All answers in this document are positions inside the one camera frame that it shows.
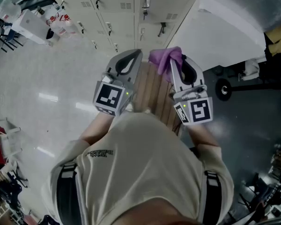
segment chair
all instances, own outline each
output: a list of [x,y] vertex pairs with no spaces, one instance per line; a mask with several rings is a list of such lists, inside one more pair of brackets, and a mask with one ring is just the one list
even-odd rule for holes
[[16,127],[12,123],[8,122],[7,118],[0,119],[0,122],[1,121],[6,121],[9,124],[9,126],[12,127],[11,129],[8,128],[6,132],[5,129],[0,126],[0,163],[5,164],[6,158],[22,151],[22,149],[19,149],[17,151],[11,151],[9,140],[8,140],[8,137],[11,134],[19,132],[21,129],[19,127]]
[[18,38],[18,36],[16,36],[16,32],[12,29],[10,29],[9,33],[7,35],[4,34],[5,30],[4,30],[4,26],[12,26],[11,23],[2,23],[0,22],[0,41],[5,44],[8,48],[10,48],[12,51],[14,51],[14,49],[10,46],[12,45],[14,48],[17,48],[17,46],[15,46],[13,43],[11,43],[11,41],[15,41],[17,44],[19,44],[20,46],[23,46],[21,43],[19,43],[17,40],[15,40],[15,38]]

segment tiled floor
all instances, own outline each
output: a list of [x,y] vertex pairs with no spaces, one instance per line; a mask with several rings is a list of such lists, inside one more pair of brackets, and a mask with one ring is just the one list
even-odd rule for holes
[[110,58],[84,39],[54,47],[27,40],[15,51],[0,51],[0,118],[21,128],[19,166],[30,181],[19,197],[40,217],[44,178],[66,143],[97,114],[93,93]]

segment gray floor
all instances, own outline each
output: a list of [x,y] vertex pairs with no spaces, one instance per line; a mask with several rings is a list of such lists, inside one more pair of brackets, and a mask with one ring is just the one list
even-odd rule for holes
[[[222,157],[235,183],[234,204],[231,213],[235,218],[248,214],[238,204],[239,193],[250,199],[252,192],[243,184],[252,180],[255,173],[265,177],[271,167],[274,145],[281,143],[281,90],[252,90],[234,92],[227,102],[215,95],[217,77],[212,70],[204,72],[208,95],[213,97],[214,120],[207,123],[222,147]],[[239,82],[228,79],[232,86],[260,83],[259,79]]]
[[[15,51],[0,52],[0,117],[22,129],[19,166],[30,181],[19,199],[40,218],[46,213],[41,185],[62,148],[95,117],[95,84],[110,58],[87,40],[54,47],[27,41]],[[235,182],[232,213],[240,218],[247,212],[237,204],[243,182],[255,173],[267,174],[274,144],[281,142],[281,91],[236,92],[221,102],[214,93],[218,77],[212,71],[204,76],[214,105],[214,120],[207,126]],[[230,80],[232,85],[255,82]]]

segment purple cloth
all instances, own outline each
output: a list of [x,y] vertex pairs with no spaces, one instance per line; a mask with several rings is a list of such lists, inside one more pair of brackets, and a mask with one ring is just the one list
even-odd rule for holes
[[165,74],[165,78],[168,82],[171,82],[171,58],[177,62],[179,65],[178,69],[181,70],[182,51],[180,47],[152,50],[149,55],[149,62],[157,65],[157,73],[159,75]]

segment cart wheel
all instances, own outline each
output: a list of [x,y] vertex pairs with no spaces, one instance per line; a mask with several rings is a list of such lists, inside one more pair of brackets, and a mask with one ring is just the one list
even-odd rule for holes
[[231,97],[231,85],[226,79],[219,79],[215,85],[215,94],[221,101],[228,101]]

